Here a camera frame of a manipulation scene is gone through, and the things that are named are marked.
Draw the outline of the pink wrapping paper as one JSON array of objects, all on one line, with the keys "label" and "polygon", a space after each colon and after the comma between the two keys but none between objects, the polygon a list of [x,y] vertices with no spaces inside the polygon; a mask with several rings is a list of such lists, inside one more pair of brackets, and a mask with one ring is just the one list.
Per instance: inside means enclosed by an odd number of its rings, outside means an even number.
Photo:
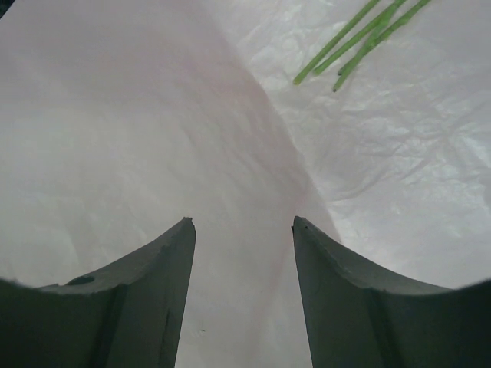
[{"label": "pink wrapping paper", "polygon": [[17,1],[1,276],[64,283],[190,217],[177,366],[308,367],[291,226],[399,274],[490,276],[490,3],[432,1],[338,91],[294,76],[361,1]]}]

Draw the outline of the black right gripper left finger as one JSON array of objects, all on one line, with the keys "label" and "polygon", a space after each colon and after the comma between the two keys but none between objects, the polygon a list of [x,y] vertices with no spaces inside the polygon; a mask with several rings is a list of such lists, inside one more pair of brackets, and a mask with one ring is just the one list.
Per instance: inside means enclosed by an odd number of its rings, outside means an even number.
[{"label": "black right gripper left finger", "polygon": [[67,284],[1,282],[3,367],[173,367],[196,244],[184,218]]}]

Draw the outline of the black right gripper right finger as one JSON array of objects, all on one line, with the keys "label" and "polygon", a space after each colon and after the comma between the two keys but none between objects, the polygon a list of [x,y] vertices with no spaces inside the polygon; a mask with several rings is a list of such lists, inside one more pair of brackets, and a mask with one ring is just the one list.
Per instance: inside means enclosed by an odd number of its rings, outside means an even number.
[{"label": "black right gripper right finger", "polygon": [[292,234],[315,367],[488,367],[490,283],[449,289],[390,271],[302,217]]}]

